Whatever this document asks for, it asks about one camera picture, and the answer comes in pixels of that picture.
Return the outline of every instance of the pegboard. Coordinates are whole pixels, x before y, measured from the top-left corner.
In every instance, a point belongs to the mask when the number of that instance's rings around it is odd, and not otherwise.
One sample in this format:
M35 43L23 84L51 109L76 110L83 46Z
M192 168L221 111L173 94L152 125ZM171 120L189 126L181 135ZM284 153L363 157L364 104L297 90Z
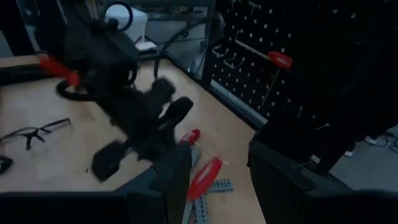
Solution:
M359 0L218 1L225 30L221 44L207 51L203 71L265 119L288 111L314 128L322 126L333 116L329 96L309 100L308 93L300 92L299 74L279 70L266 55L282 52L295 63L305 55L305 46L300 45L304 31L320 27L349 39L347 44L372 42L382 26L373 18L380 8L376 1Z

